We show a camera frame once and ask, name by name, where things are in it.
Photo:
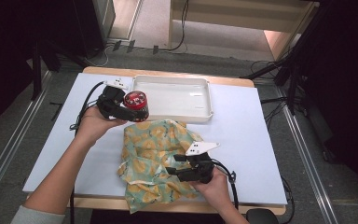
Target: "sleeve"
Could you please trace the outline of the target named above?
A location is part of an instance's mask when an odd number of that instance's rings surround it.
[[[46,212],[40,212],[33,209],[20,206],[16,215],[11,220],[11,224],[38,223],[38,224],[61,224],[65,215],[56,215]]]

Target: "person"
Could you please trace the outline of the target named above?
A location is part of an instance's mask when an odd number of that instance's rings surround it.
[[[61,158],[20,206],[12,219],[18,223],[62,223],[80,167],[90,148],[107,130],[125,124],[122,119],[105,119],[97,107],[90,107],[84,114],[77,134]],[[190,183],[219,213],[226,223],[248,223],[234,207],[229,195],[227,177],[217,168],[208,184]]]

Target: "white tray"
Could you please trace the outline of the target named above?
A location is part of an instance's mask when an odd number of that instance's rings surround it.
[[[208,121],[212,115],[209,82],[204,78],[136,76],[132,90],[146,94],[148,120],[186,123]]]

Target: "yellow cloth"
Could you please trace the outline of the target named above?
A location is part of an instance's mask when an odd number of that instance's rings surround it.
[[[165,169],[190,167],[187,162],[175,161],[173,155],[185,154],[193,141],[202,139],[184,123],[170,119],[145,121],[125,128],[122,163],[117,173],[127,183],[125,198],[131,213],[150,203],[170,203],[181,196],[198,196],[187,182],[180,182]]]

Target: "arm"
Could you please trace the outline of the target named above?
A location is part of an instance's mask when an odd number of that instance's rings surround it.
[[[77,174],[90,148],[108,129],[126,122],[121,119],[106,120],[98,108],[89,108],[70,146],[23,206],[52,214],[64,214]]]
[[[213,178],[208,184],[200,182],[190,182],[190,184],[205,197],[227,224],[249,224],[232,204],[228,195],[227,177],[217,168],[213,169]]]

